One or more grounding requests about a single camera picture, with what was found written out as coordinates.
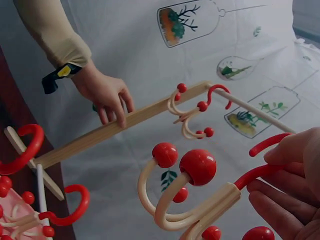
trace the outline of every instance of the beige sleeve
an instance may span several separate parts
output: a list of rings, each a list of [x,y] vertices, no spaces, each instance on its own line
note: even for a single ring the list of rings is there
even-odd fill
[[[58,68],[66,63],[84,67],[91,51],[75,33],[60,0],[13,0],[27,30]]]

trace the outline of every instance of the glass jar drawing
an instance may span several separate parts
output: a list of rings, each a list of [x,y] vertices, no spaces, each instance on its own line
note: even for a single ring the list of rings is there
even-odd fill
[[[239,56],[228,56],[216,67],[216,74],[222,80],[240,80],[248,77],[263,60],[247,60]]]
[[[300,101],[298,94],[293,90],[287,87],[273,86],[248,101],[248,103],[276,119],[281,119]],[[269,122],[243,107],[238,107],[227,113],[224,119],[234,130],[250,139],[271,126]]]
[[[172,48],[211,34],[225,14],[212,0],[192,0],[158,9],[157,20],[165,44]]]

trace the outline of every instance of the hand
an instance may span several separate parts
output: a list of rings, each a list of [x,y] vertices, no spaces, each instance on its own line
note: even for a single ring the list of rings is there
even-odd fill
[[[116,119],[122,128],[126,127],[126,114],[135,110],[134,101],[122,79],[103,75],[90,60],[72,77],[78,91],[97,107],[103,125]]]
[[[264,155],[268,164],[286,165],[247,186],[249,200],[284,240],[320,239],[320,127],[285,137]]]

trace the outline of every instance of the black wristband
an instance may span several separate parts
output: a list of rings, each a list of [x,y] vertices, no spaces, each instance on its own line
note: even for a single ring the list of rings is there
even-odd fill
[[[42,86],[44,94],[52,94],[58,89],[56,80],[66,78],[70,75],[75,75],[82,67],[74,65],[72,63],[66,63],[59,67],[55,71],[51,72],[42,79]]]

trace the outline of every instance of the red bead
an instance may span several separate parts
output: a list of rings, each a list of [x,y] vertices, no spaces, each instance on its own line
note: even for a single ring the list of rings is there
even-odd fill
[[[242,240],[275,240],[275,235],[270,228],[257,226],[247,231]]]
[[[152,156],[160,168],[167,169],[177,162],[178,150],[175,145],[169,142],[162,142],[153,148]]]
[[[179,92],[182,94],[187,91],[187,86],[184,83],[179,83],[176,88],[179,89]]]
[[[22,199],[23,201],[26,203],[26,204],[33,204],[35,202],[35,196],[32,192],[29,192],[29,191],[25,191],[23,194],[22,194]]]
[[[178,193],[174,196],[173,201],[176,204],[182,203],[184,200],[186,200],[188,197],[188,189],[186,187],[183,187],[178,191]]]
[[[5,184],[9,189],[12,188],[12,181],[8,176],[1,176],[0,184]]]
[[[55,236],[55,230],[50,227],[50,226],[44,226],[42,228],[42,233],[44,236],[46,236],[47,238],[52,238]]]
[[[0,183],[0,198],[5,198],[9,193],[10,188],[8,188],[7,184]]]
[[[1,240],[13,240],[11,237],[9,237],[8,235],[2,235]]]
[[[191,185],[203,186],[216,175],[217,164],[215,157],[207,150],[193,149],[181,158],[179,168],[190,176]]]
[[[211,128],[211,127],[207,127],[205,130],[204,130],[204,133],[206,135],[207,138],[211,138],[213,135],[214,135],[214,130]]]
[[[178,92],[178,93],[175,95],[174,100],[175,100],[175,101],[179,101],[180,98],[181,98],[181,94],[180,94],[180,92]]]
[[[204,132],[199,130],[199,131],[196,131],[195,133],[196,133],[196,134],[203,134]]]
[[[198,102],[197,107],[199,108],[200,112],[205,112],[208,109],[208,103],[205,101],[200,101]]]
[[[4,208],[2,207],[2,205],[0,205],[0,219],[2,219],[4,216]]]
[[[204,240],[220,240],[221,231],[217,226],[208,227],[201,235]]]

